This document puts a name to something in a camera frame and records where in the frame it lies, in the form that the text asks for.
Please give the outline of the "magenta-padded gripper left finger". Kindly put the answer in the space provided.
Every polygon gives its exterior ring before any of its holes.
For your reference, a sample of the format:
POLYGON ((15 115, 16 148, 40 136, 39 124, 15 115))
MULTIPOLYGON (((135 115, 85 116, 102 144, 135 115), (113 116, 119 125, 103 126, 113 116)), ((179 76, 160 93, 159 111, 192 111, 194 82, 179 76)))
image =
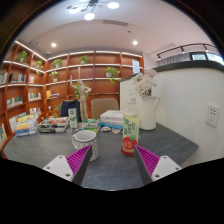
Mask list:
POLYGON ((68 156, 58 155, 44 170, 65 180, 80 185, 92 156, 92 146, 85 146, 68 156))

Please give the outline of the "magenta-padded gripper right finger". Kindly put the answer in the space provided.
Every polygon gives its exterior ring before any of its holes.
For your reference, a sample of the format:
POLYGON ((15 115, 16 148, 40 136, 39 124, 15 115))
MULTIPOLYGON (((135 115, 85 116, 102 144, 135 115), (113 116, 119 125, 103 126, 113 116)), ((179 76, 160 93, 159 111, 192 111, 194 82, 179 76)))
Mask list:
POLYGON ((158 156, 139 145, 134 146, 134 157, 144 185, 181 170, 167 155, 158 156))

